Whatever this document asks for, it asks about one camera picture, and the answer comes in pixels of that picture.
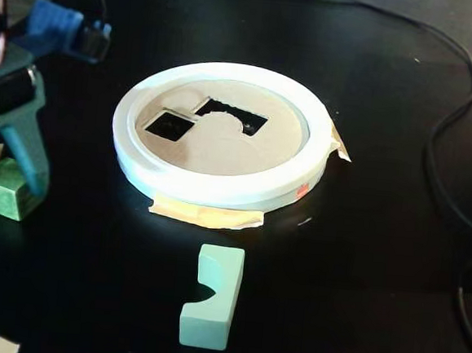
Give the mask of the teal gripper with servo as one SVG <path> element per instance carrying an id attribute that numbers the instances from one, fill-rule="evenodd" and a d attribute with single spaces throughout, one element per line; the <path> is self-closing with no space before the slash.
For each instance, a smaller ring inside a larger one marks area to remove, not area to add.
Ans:
<path id="1" fill-rule="evenodd" d="M 44 105 L 44 81 L 34 56 L 7 44 L 0 65 L 0 130 L 30 192 L 38 198 L 44 198 L 50 187 L 50 166 L 37 123 Z"/>

